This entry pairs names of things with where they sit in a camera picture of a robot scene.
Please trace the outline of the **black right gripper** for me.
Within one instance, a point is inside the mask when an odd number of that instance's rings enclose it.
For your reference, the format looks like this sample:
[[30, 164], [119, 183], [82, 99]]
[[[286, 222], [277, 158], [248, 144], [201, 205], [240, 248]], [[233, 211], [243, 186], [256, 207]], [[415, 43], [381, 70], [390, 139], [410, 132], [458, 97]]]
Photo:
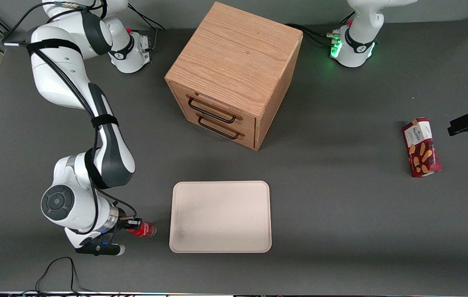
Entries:
[[141, 226], [141, 219], [136, 219], [134, 217], [119, 217], [116, 224], [113, 227], [113, 233], [118, 233], [119, 231], [140, 229]]

